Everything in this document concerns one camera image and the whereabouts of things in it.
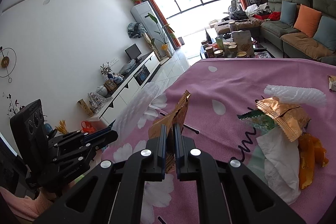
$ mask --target orange pillow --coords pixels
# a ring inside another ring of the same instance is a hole
[[[300,6],[299,16],[295,22],[294,28],[313,37],[319,27],[322,12],[309,8],[305,5]]]

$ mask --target throw pillow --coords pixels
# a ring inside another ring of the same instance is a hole
[[[308,37],[313,37],[317,31],[321,17],[322,12],[301,4],[294,28],[305,33]]]
[[[280,21],[293,27],[296,3],[282,0]]]
[[[323,16],[313,39],[320,42],[332,52],[336,50],[336,20]]]

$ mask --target silver screw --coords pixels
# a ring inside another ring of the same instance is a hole
[[[197,148],[194,148],[192,150],[190,150],[190,154],[193,156],[199,156],[201,154],[201,151]]]
[[[141,151],[141,155],[144,156],[144,157],[148,157],[150,156],[152,153],[152,151],[150,151],[149,149],[144,149]]]
[[[104,160],[100,163],[100,167],[102,168],[109,168],[112,165],[112,163],[109,160]]]
[[[239,160],[231,160],[230,161],[230,165],[232,166],[232,167],[239,167],[240,166],[240,161]]]

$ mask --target gold lid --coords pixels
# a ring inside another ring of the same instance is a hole
[[[238,56],[238,57],[242,57],[242,56],[245,56],[245,55],[247,55],[246,52],[238,52],[238,53],[237,53],[237,56]]]

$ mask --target white tissue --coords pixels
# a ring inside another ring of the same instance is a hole
[[[266,157],[265,178],[269,188],[287,204],[293,203],[301,193],[298,140],[290,142],[281,128],[274,128],[258,137],[257,142]]]
[[[297,88],[295,86],[267,85],[264,90],[266,95],[276,96],[281,103],[307,104],[310,106],[325,106],[326,95],[318,89]]]
[[[118,145],[130,135],[158,91],[159,86],[149,82],[127,104],[112,126],[112,129],[118,133],[118,139],[113,143],[114,145]]]

